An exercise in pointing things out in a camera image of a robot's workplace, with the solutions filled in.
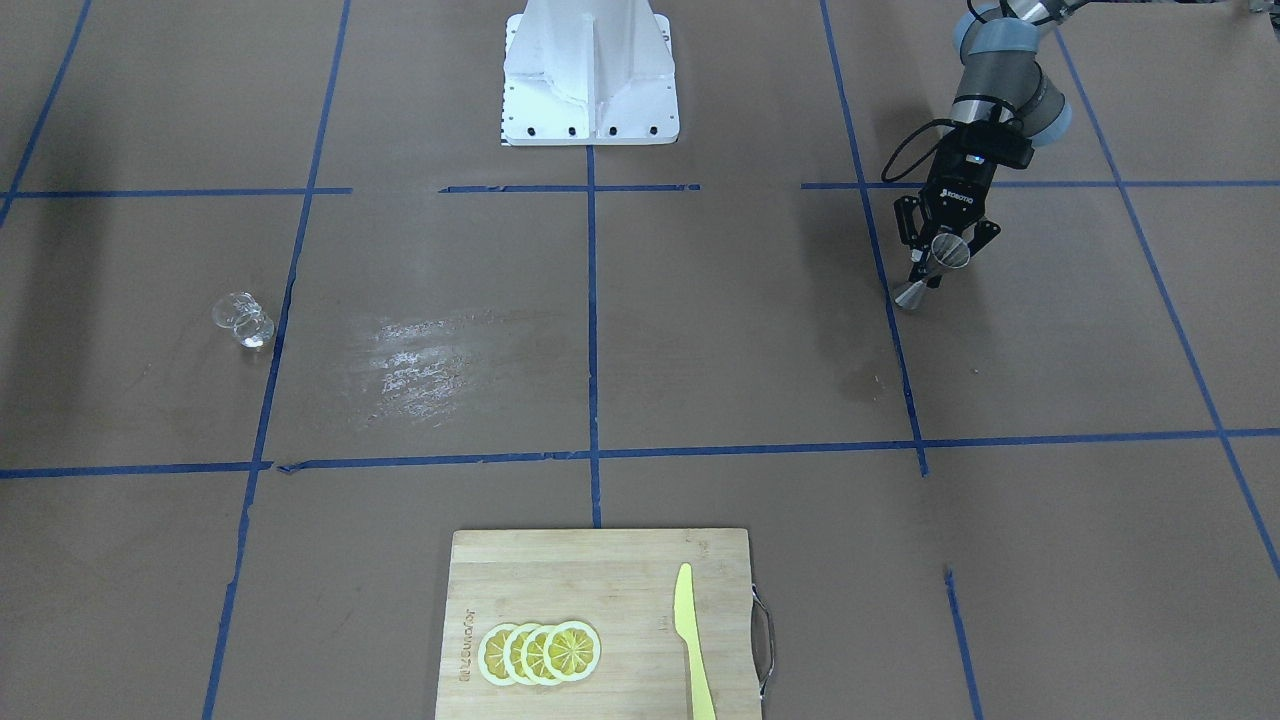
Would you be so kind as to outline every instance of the plastic knife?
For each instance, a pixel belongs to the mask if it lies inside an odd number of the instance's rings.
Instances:
[[[689,685],[694,700],[694,720],[716,720],[712,689],[703,667],[703,648],[698,641],[698,614],[694,611],[694,568],[685,562],[676,575],[676,634],[689,648]]]

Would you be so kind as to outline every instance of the yellow lemon slice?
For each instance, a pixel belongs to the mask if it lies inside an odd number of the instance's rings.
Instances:
[[[541,625],[529,633],[520,652],[520,674],[539,685],[558,685],[562,680],[550,674],[544,661],[543,648],[547,647],[547,638],[557,625]]]
[[[513,623],[503,623],[485,633],[484,639],[480,641],[480,675],[499,687],[516,684],[516,680],[507,673],[507,666],[502,661],[507,637],[515,629],[516,625]]]
[[[536,684],[521,674],[520,667],[524,665],[525,641],[529,638],[529,633],[538,628],[541,628],[540,623],[517,625],[502,643],[502,666],[507,671],[507,676],[521,685]]]
[[[600,662],[600,635],[580,620],[552,628],[543,646],[543,665],[557,680],[572,683],[590,675]]]

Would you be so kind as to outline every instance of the cutting board handle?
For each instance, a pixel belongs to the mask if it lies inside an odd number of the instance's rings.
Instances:
[[[751,623],[751,659],[755,660],[755,676],[760,680],[760,705],[764,705],[764,696],[768,692],[769,678],[773,676],[773,669],[776,666],[777,655],[773,651],[773,614],[769,612],[769,606],[764,605],[760,600],[760,591],[751,583],[751,614],[755,614],[755,609],[760,609],[760,614],[764,616],[764,632],[767,634],[765,644],[769,648],[768,665],[763,669],[760,667],[760,659],[755,655],[755,648],[759,643],[755,642],[755,628],[756,624]]]

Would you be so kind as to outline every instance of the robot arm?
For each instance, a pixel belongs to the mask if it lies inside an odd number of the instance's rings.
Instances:
[[[1000,233],[1000,225],[986,219],[996,168],[1025,169],[1036,147],[1066,132],[1071,106],[1044,76],[1036,54],[1046,32],[1089,1],[1001,0],[978,9],[970,4],[960,19],[954,42],[965,69],[951,117],[933,120],[904,141],[905,146],[934,126],[951,128],[933,149],[920,192],[893,204],[899,236],[911,249],[913,260],[908,282],[893,291],[900,307],[918,307],[927,288],[938,287],[945,273],[964,268]],[[886,167],[882,179],[895,179],[887,174]],[[966,241],[965,233],[972,240]]]

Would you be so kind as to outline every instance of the metal handle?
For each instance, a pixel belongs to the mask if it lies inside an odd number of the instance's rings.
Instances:
[[[764,625],[767,628],[767,632],[769,633],[769,637],[768,637],[768,639],[769,639],[769,666],[764,670],[764,676],[763,678],[759,678],[759,664],[756,664],[756,674],[758,674],[756,676],[760,680],[760,703],[763,705],[764,703],[764,696],[765,696],[765,693],[768,691],[768,685],[769,685],[769,678],[773,676],[773,669],[776,666],[777,653],[774,652],[774,648],[773,648],[773,615],[769,612],[769,607],[767,605],[764,605],[764,601],[760,600],[760,591],[756,589],[755,583],[751,583],[751,603],[753,603],[754,607],[759,607],[760,611],[764,614]],[[751,625],[751,629],[753,629],[753,634],[754,634],[754,629],[755,629],[754,624]],[[751,657],[753,657],[753,660],[755,659],[755,643],[751,643]]]

